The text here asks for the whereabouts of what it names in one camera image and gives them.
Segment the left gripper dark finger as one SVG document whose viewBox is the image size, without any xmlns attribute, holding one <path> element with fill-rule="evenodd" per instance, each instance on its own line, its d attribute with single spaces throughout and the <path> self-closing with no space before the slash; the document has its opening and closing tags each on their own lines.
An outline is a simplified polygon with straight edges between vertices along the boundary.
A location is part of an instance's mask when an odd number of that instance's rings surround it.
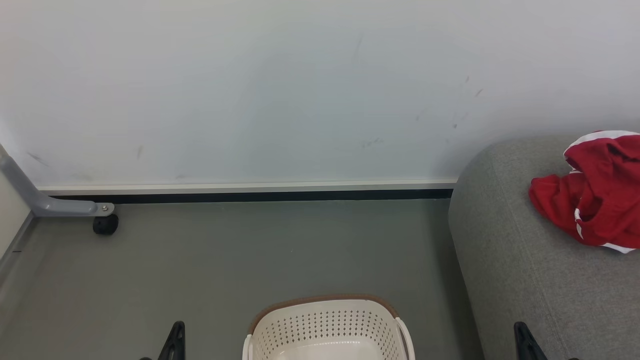
<svg viewBox="0 0 640 360">
<path fill-rule="evenodd" d="M 186 359 L 186 328 L 185 322 L 174 322 L 166 341 L 160 351 L 158 360 Z"/>
</svg>

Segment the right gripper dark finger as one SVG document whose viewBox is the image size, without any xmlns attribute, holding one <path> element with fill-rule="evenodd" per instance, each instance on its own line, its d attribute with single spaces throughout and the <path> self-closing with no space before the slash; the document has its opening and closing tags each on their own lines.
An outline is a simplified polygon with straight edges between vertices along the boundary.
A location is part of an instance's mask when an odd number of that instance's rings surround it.
<svg viewBox="0 0 640 360">
<path fill-rule="evenodd" d="M 547 360 L 527 324 L 517 321 L 513 326 L 517 360 Z"/>
</svg>

